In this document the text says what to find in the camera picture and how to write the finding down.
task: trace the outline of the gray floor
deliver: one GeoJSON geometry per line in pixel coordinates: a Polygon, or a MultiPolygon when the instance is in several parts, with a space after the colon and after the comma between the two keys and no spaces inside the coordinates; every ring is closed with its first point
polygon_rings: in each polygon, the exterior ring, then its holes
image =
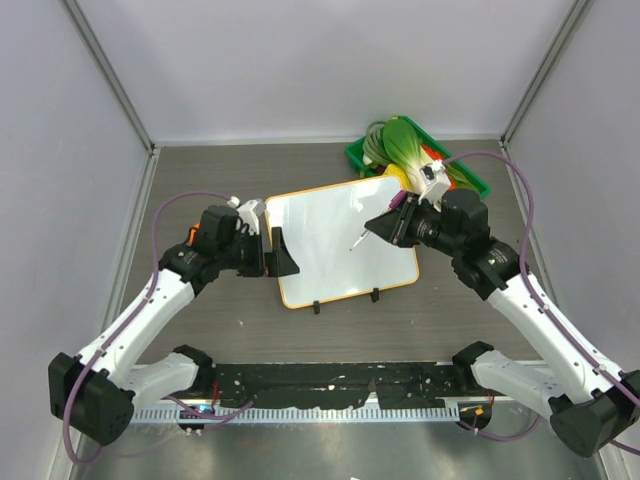
{"type": "MultiPolygon", "coordinates": [[[[498,404],[490,430],[523,431],[530,412],[498,404]]],[[[599,458],[585,460],[564,447],[547,423],[509,443],[474,437],[453,423],[233,425],[202,437],[172,438],[145,452],[177,427],[127,431],[89,471],[72,478],[194,480],[599,480],[599,458]]],[[[95,446],[82,452],[88,457],[95,446]]]]}
{"type": "MultiPolygon", "coordinates": [[[[495,141],[445,144],[454,153],[499,150],[495,141]]],[[[148,279],[149,218],[163,200],[185,190],[267,198],[353,180],[343,150],[343,144],[163,149],[125,300],[148,279]]],[[[494,235],[517,246],[524,227],[505,167],[485,158],[465,163],[492,189],[486,203],[494,235]]],[[[189,198],[170,207],[161,222],[160,251],[182,241],[209,202],[189,198]]],[[[448,360],[476,340],[516,359],[537,357],[507,320],[458,282],[447,258],[426,248],[418,257],[416,284],[385,291],[376,304],[368,296],[326,304],[318,316],[284,307],[274,279],[223,273],[165,327],[142,361],[156,361],[183,343],[220,363],[448,360]]]]}

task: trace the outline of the green plastic crate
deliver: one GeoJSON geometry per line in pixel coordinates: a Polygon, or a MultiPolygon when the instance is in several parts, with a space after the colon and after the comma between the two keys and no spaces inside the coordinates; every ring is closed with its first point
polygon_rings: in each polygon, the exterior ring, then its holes
{"type": "MultiPolygon", "coordinates": [[[[427,132],[422,130],[409,117],[400,117],[400,118],[402,118],[403,120],[406,120],[411,124],[411,126],[415,129],[416,133],[418,134],[418,137],[420,137],[420,140],[422,140],[422,143],[425,144],[427,147],[431,148],[432,150],[436,150],[437,152],[440,152],[445,158],[449,158],[451,156],[451,152],[449,152],[449,150],[447,150],[438,142],[436,142],[427,132]]],[[[364,144],[364,137],[362,137],[360,140],[357,140],[347,145],[347,147],[344,149],[344,153],[346,153],[347,157],[349,158],[349,163],[351,164],[353,169],[358,173],[360,173],[360,171],[364,168],[364,163],[362,163],[362,155],[364,154],[362,150],[363,144],[364,144]]],[[[478,189],[480,198],[486,197],[491,192],[489,185],[487,185],[480,177],[478,177],[475,173],[473,173],[473,171],[469,167],[467,167],[464,163],[453,162],[450,165],[450,167],[462,173],[467,178],[467,180],[469,180],[469,182],[478,189]]],[[[367,172],[365,173],[365,177],[373,177],[375,175],[376,173],[371,170],[367,170],[367,172]]]]}

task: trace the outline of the marker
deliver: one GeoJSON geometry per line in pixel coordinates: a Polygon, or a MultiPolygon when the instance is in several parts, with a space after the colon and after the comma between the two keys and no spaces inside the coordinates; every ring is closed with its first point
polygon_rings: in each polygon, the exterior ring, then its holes
{"type": "MultiPolygon", "coordinates": [[[[384,212],[382,212],[380,215],[384,215],[385,213],[390,212],[391,210],[396,208],[398,205],[400,205],[402,203],[402,201],[405,199],[406,196],[407,196],[407,192],[404,191],[404,190],[400,190],[398,193],[395,194],[395,196],[389,202],[389,207],[384,212]]],[[[358,245],[360,245],[362,243],[362,241],[369,236],[370,233],[371,233],[370,230],[365,229],[360,234],[360,236],[358,237],[356,242],[353,244],[353,246],[349,249],[349,251],[352,251],[354,248],[356,248],[358,245]]]]}

